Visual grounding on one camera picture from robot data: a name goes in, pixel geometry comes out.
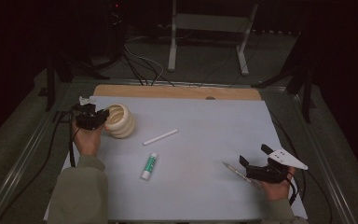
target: hand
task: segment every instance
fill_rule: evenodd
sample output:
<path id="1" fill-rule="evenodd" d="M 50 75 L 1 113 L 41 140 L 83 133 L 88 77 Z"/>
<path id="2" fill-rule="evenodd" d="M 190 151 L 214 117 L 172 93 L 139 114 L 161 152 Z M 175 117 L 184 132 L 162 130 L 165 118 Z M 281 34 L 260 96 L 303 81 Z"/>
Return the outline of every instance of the hand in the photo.
<path id="1" fill-rule="evenodd" d="M 287 178 L 292 180 L 292 175 L 295 174 L 296 168 L 289 167 L 288 168 L 289 174 Z M 279 184 L 270 184 L 264 181 L 260 181 L 261 187 L 266 192 L 267 200 L 274 201 L 279 199 L 287 199 L 289 195 L 290 183 L 286 180 L 283 180 Z"/>
<path id="2" fill-rule="evenodd" d="M 75 135 L 74 142 L 80 155 L 97 156 L 101 145 L 101 132 L 103 124 L 94 130 L 79 129 L 76 122 L 72 123 L 72 133 Z"/>

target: white metal frame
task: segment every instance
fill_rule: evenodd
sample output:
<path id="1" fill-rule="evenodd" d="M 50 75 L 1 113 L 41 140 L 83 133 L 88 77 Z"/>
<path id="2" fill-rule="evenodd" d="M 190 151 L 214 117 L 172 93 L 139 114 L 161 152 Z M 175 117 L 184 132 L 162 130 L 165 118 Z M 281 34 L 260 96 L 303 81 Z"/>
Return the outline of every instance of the white metal frame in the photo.
<path id="1" fill-rule="evenodd" d="M 258 5 L 253 5 L 252 12 L 248 18 L 243 17 L 225 17 L 210 15 L 182 14 L 176 12 L 176 0 L 172 0 L 172 36 L 170 59 L 168 61 L 168 71 L 173 72 L 176 64 L 176 30 L 206 30 L 223 31 L 233 33 L 243 33 L 243 40 L 237 46 L 238 61 L 240 62 L 241 73 L 249 75 L 248 66 L 243 54 L 252 29 L 255 13 Z"/>

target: white tabletop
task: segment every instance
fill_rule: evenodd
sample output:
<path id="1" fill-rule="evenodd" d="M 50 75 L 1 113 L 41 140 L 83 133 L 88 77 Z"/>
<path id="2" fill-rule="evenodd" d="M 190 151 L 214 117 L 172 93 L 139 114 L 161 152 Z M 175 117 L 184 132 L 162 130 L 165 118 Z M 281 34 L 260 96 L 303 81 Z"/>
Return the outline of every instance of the white tabletop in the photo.
<path id="1" fill-rule="evenodd" d="M 264 166 L 262 144 L 281 148 L 263 101 L 95 97 L 97 109 L 126 105 L 136 118 L 126 139 L 103 133 L 98 157 L 109 178 L 114 221 L 244 221 L 268 216 L 265 196 L 224 166 L 245 174 L 239 156 Z M 144 146 L 174 129 L 179 132 Z M 150 153 L 158 160 L 150 180 L 140 175 Z M 67 158 L 65 167 L 69 167 Z M 295 215 L 306 218 L 299 197 Z"/>

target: sleeve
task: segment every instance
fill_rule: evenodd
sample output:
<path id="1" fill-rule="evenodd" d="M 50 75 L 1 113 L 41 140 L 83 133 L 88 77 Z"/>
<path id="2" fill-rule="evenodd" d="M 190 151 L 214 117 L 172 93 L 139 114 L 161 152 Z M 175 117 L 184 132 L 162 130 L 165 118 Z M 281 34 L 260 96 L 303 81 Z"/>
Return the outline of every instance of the sleeve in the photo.
<path id="1" fill-rule="evenodd" d="M 308 224 L 303 217 L 295 217 L 288 199 L 268 202 L 270 217 L 261 224 Z"/>
<path id="2" fill-rule="evenodd" d="M 80 156 L 76 168 L 58 176 L 48 210 L 48 224 L 107 223 L 107 177 L 103 163 Z"/>

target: wooden table edge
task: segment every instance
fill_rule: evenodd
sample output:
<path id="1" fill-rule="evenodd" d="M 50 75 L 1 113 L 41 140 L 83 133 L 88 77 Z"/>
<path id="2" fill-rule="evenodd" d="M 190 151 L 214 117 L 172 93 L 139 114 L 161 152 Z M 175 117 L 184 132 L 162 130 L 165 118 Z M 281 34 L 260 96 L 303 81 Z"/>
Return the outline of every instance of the wooden table edge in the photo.
<path id="1" fill-rule="evenodd" d="M 98 85 L 94 96 L 261 101 L 256 89 Z"/>

